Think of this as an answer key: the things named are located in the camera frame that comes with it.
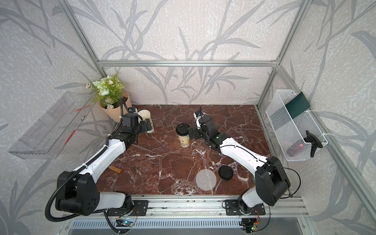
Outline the milk tea paper cup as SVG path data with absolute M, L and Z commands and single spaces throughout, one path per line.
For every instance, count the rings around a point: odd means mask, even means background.
M 179 142 L 180 142 L 180 145 L 182 147 L 189 147 L 190 145 L 190 136 L 184 136 L 184 137 L 180 137 L 178 136 L 178 139 L 179 139 Z

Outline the round leak-proof paper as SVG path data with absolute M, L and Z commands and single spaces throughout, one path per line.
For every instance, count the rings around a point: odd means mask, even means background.
M 195 180 L 197 186 L 204 191 L 211 191 L 216 185 L 216 176 L 208 169 L 199 171 Z

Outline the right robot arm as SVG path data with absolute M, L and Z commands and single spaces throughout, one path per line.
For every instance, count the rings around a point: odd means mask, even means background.
M 210 115 L 197 111 L 194 118 L 196 127 L 190 128 L 190 137 L 203 139 L 208 147 L 232 158 L 252 174 L 255 186 L 238 198 L 239 204 L 246 209 L 261 203 L 274 206 L 291 186 L 280 160 L 256 154 L 230 135 L 219 132 Z

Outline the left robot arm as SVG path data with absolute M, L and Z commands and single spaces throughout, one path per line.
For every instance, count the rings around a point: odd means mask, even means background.
M 150 119 L 138 113 L 122 116 L 116 131 L 109 135 L 104 146 L 87 162 L 73 171 L 62 172 L 57 187 L 45 208 L 45 217 L 51 222 L 61 222 L 80 215 L 120 209 L 132 212 L 134 204 L 127 193 L 99 192 L 96 183 L 103 172 L 124 153 L 141 133 L 152 129 Z

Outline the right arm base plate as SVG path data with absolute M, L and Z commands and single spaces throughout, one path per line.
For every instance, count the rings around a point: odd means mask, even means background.
M 240 203 L 238 200 L 228 199 L 222 202 L 222 207 L 225 209 L 226 215 L 266 215 L 263 203 L 250 208 L 246 204 Z

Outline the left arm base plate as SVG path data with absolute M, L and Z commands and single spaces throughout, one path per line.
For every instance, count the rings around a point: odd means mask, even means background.
M 148 210 L 148 200 L 134 200 L 131 208 L 112 208 L 107 210 L 108 216 L 146 216 Z

